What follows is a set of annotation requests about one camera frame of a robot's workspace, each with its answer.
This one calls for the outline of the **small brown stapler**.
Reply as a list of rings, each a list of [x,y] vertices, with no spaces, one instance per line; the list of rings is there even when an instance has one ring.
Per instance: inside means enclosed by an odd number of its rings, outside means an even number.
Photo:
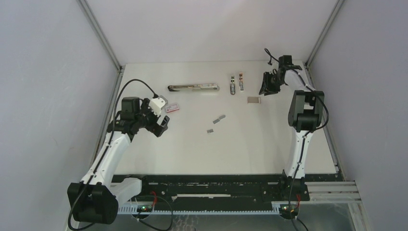
[[[236,84],[235,84],[235,76],[234,76],[234,75],[232,75],[232,76],[230,77],[229,89],[230,89],[230,94],[231,94],[231,95],[235,95],[235,94],[236,94]]]

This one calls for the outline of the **black and beige stapler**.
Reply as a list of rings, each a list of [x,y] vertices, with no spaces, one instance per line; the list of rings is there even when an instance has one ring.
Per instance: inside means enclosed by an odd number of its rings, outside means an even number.
[[[220,87],[216,83],[210,84],[190,84],[190,85],[169,85],[167,89],[170,92],[180,91],[219,91]]]

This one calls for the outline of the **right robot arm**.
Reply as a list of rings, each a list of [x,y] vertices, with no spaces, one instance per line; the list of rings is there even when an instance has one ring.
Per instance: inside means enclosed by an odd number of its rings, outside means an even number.
[[[310,86],[301,76],[302,67],[294,65],[290,55],[275,58],[270,53],[269,65],[273,61],[278,68],[265,72],[259,95],[273,95],[280,92],[282,86],[293,91],[288,112],[288,125],[293,132],[290,157],[283,173],[290,179],[301,179],[305,176],[307,150],[313,133],[322,129],[323,112],[328,112],[324,104],[324,93]]]

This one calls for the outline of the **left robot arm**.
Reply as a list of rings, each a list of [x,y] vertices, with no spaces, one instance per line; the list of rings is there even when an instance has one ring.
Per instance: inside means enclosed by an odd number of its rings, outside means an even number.
[[[111,224],[125,202],[133,197],[143,201],[150,196],[150,187],[138,178],[125,179],[116,186],[111,183],[123,154],[140,129],[156,137],[167,130],[168,116],[158,123],[166,105],[167,100],[162,96],[122,99],[121,110],[109,124],[102,149],[89,171],[80,182],[68,186],[71,207],[68,221]]]

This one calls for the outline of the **red white staple box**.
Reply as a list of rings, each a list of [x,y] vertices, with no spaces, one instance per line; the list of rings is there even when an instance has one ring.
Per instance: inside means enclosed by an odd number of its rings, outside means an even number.
[[[177,103],[169,104],[166,106],[166,113],[171,113],[179,110],[179,105]]]

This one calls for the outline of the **left green circuit board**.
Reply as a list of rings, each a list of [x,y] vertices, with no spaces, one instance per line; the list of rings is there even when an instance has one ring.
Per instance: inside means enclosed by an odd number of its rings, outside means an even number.
[[[153,211],[153,207],[151,205],[139,205],[137,207],[137,213],[150,213]]]

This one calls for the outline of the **green circuit board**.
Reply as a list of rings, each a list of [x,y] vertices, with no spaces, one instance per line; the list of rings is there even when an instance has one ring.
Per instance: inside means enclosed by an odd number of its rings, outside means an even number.
[[[137,207],[137,213],[150,213],[153,211],[153,207],[151,205],[139,205]]]
[[[281,205],[279,207],[279,215],[283,219],[296,219],[299,213],[299,206],[297,205]]]

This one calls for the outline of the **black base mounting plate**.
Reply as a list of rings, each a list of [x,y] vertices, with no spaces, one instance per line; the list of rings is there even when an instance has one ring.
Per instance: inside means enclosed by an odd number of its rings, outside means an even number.
[[[307,182],[343,181],[338,174],[307,174],[303,180],[285,180],[281,174],[255,175],[115,175],[114,183],[126,178],[142,181],[141,192],[132,204],[242,202],[258,203],[309,201]]]

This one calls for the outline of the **right green circuit board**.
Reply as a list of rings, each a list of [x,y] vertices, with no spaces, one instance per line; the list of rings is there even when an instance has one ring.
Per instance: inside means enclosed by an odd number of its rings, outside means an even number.
[[[279,207],[279,215],[283,219],[296,219],[299,213],[299,206],[297,205],[281,205]]]

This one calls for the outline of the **right corner frame post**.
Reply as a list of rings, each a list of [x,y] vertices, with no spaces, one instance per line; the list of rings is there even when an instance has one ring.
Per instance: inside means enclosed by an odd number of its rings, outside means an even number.
[[[306,66],[307,69],[313,63],[313,61],[314,61],[314,59],[315,59],[315,57],[316,57],[316,55],[317,55],[317,53],[319,51],[319,48],[321,47],[325,37],[327,36],[330,28],[332,27],[332,24],[336,20],[337,15],[339,14],[339,12],[342,9],[345,2],[346,2],[345,0],[337,0],[336,1],[336,3],[334,5],[328,19],[326,20],[326,22],[325,22],[325,24],[323,26],[323,29],[321,30],[321,32],[320,32],[320,34],[318,36],[318,39],[317,39],[316,43],[314,44],[314,46],[312,48],[312,51],[310,52],[310,54],[309,54],[309,56],[308,56],[308,58],[307,58],[307,60],[305,62],[305,66]]]

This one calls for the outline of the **corner frame post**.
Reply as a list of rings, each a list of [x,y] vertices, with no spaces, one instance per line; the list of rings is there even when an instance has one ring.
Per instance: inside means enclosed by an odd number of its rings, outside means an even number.
[[[346,2],[345,0],[337,0],[336,1],[336,3],[334,5],[328,19],[326,20],[326,22],[325,22],[325,24],[323,26],[323,29],[321,30],[321,32],[320,32],[320,34],[318,36],[318,39],[317,39],[316,43],[314,44],[314,46],[312,48],[312,51],[310,52],[310,54],[309,54],[309,56],[308,56],[308,58],[307,58],[307,60],[305,62],[305,66],[306,66],[307,69],[313,63],[313,61],[314,61],[314,59],[315,59],[315,57],[316,57],[316,55],[317,55],[317,53],[319,51],[319,48],[321,47],[325,37],[327,36],[330,28],[332,27],[332,24],[336,20],[337,15],[339,14],[339,12],[342,9],[345,2]]]
[[[108,57],[110,58],[110,61],[116,68],[116,77],[115,77],[115,87],[120,85],[120,77],[121,77],[121,71],[122,71],[122,66],[110,44],[108,41],[107,36],[105,35],[100,23],[98,22],[98,19],[96,15],[94,14],[90,4],[88,3],[87,0],[77,0],[77,3],[79,4],[81,10],[84,13],[84,16],[88,20],[92,30],[94,31],[95,35],[97,36],[98,40],[100,41],[101,46],[107,53]]]

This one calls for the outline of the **left corner frame post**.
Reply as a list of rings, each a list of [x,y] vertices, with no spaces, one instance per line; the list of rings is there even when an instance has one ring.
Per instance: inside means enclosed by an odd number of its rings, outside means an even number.
[[[121,77],[121,71],[122,71],[122,66],[110,44],[108,41],[107,36],[105,35],[100,23],[98,22],[98,19],[96,15],[94,14],[90,4],[88,3],[87,0],[77,0],[77,3],[79,4],[81,10],[84,13],[84,16],[88,20],[92,30],[94,31],[95,35],[97,36],[98,40],[100,41],[101,46],[107,53],[108,57],[110,58],[110,61],[116,68],[116,77],[115,77],[115,87],[120,85],[120,77]]]

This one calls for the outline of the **aluminium frame rail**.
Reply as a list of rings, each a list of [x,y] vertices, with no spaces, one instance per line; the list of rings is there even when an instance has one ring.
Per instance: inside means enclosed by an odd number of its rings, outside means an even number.
[[[359,204],[362,203],[354,181],[307,182],[309,201],[303,204]]]

